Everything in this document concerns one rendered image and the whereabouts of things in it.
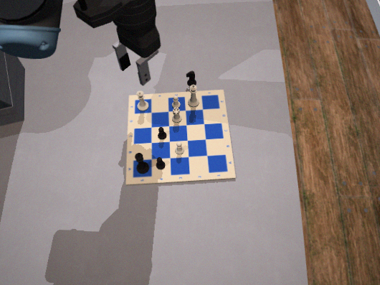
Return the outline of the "white pawn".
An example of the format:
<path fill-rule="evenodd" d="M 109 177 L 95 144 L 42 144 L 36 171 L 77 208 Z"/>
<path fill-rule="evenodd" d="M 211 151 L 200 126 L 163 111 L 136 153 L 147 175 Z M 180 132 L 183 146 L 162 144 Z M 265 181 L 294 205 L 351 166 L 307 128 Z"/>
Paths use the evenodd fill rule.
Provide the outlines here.
<path fill-rule="evenodd" d="M 175 95 L 174 97 L 173 97 L 173 103 L 172 103 L 172 107 L 173 108 L 179 108 L 180 107 L 180 103 L 178 102 L 178 97 Z"/>
<path fill-rule="evenodd" d="M 184 148 L 183 148 L 181 142 L 177 142 L 175 152 L 177 154 L 183 154 L 184 153 Z"/>

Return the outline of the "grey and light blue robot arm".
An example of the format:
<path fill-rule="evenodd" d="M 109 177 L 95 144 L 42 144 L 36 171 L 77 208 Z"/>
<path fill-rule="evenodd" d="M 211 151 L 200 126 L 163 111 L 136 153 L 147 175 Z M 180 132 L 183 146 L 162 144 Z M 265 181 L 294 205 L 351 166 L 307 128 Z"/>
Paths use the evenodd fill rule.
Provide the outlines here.
<path fill-rule="evenodd" d="M 63 0 L 0 0 L 0 50 L 15 57 L 54 54 Z"/>

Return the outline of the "blue and cream chessboard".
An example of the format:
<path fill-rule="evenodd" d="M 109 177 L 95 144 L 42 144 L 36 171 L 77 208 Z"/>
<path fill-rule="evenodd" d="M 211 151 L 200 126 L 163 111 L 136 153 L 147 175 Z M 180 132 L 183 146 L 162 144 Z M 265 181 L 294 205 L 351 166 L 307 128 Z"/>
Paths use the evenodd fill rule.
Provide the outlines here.
<path fill-rule="evenodd" d="M 182 117 L 178 123 L 172 120 L 175 95 Z M 140 111 L 138 96 L 129 96 L 126 186 L 236 178 L 224 90 L 197 91 L 197 107 L 189 106 L 190 97 L 190 92 L 145 94 L 149 107 Z M 166 133 L 163 140 L 160 127 Z M 177 142 L 183 154 L 175 152 Z M 149 165 L 145 174 L 136 169 L 137 153 Z M 157 169 L 158 157 L 164 169 Z"/>

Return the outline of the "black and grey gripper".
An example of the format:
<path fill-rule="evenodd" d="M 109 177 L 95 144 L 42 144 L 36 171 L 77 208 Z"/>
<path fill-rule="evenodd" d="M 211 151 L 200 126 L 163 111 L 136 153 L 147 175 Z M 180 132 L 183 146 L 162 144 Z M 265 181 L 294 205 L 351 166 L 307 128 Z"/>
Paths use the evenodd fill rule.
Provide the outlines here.
<path fill-rule="evenodd" d="M 117 26 L 119 40 L 113 48 L 120 69 L 130 66 L 127 47 L 141 57 L 136 64 L 144 86 L 151 79 L 148 61 L 161 47 L 155 0 L 77 0 L 73 7 L 77 17 L 93 29 L 111 22 Z"/>

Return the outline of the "white chess king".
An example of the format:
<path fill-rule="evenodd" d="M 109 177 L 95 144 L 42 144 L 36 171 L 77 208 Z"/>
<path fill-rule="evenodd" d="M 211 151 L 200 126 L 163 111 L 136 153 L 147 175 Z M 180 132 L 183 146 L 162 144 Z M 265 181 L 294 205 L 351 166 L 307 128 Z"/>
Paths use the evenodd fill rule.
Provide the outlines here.
<path fill-rule="evenodd" d="M 190 86 L 191 97 L 188 100 L 188 104 L 191 107 L 197 107 L 199 104 L 199 99 L 196 98 L 196 89 L 197 89 L 197 87 L 195 85 Z"/>

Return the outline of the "white chess queen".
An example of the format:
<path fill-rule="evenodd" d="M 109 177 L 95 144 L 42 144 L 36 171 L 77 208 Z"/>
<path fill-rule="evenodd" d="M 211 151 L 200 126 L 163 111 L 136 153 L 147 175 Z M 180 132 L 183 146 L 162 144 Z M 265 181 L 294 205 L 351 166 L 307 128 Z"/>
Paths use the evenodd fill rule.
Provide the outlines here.
<path fill-rule="evenodd" d="M 138 103 L 138 109 L 140 111 L 146 111 L 149 107 L 148 102 L 144 101 L 144 95 L 143 91 L 138 91 L 137 92 L 138 99 L 140 100 L 140 103 Z"/>

